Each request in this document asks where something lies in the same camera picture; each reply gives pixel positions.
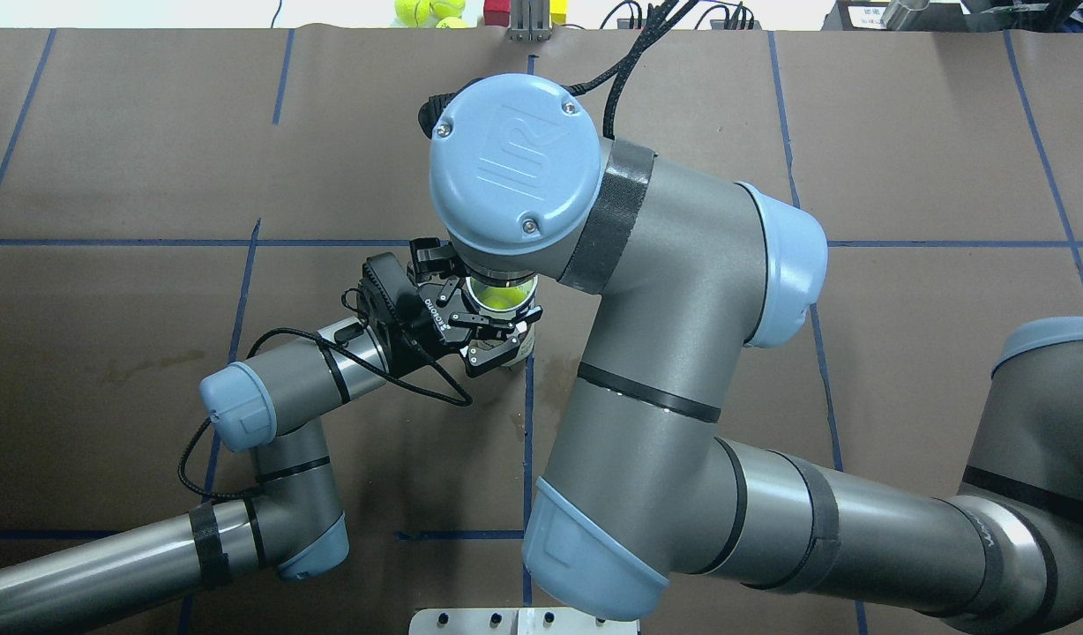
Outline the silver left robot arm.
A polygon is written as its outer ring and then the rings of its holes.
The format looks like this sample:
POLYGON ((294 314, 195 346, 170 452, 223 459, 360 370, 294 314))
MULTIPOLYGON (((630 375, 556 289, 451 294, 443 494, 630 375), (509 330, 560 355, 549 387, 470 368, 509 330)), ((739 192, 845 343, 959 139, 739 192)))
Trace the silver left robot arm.
POLYGON ((164 521, 0 568, 0 634, 78 634, 272 568, 304 581, 343 563, 347 515, 321 417, 395 385, 457 407, 473 399, 441 365, 469 377, 524 361, 542 318, 538 278, 465 264, 449 242, 413 239, 412 258, 365 260, 341 297, 348 318, 319 331, 275 328, 242 361, 203 378, 206 418, 255 483, 218 493, 193 482, 190 442, 179 482, 203 502, 164 521))

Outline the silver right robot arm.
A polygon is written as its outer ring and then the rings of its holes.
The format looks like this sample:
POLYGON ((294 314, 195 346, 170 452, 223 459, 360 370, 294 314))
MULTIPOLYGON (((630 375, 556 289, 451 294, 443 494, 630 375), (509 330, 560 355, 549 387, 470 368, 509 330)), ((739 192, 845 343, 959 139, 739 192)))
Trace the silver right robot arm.
POLYGON ((525 531, 546 594, 634 622, 679 573, 970 634, 1083 618, 1083 318, 1006 339, 952 497, 728 441, 716 423, 740 351, 787 342, 824 284, 815 217, 599 137, 572 90, 534 75, 478 79, 418 121, 470 274, 601 300, 525 531))

